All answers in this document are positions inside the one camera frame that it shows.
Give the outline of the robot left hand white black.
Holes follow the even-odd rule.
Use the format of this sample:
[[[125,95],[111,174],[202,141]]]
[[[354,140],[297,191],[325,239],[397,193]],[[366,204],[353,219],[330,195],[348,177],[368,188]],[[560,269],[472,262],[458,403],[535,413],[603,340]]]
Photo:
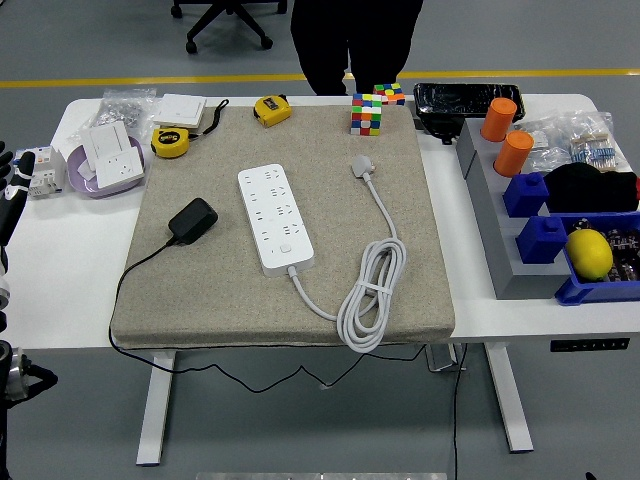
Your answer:
[[[14,154],[1,142],[1,275],[8,271],[5,247],[13,235],[22,215],[35,165],[35,154],[23,153],[16,165]]]

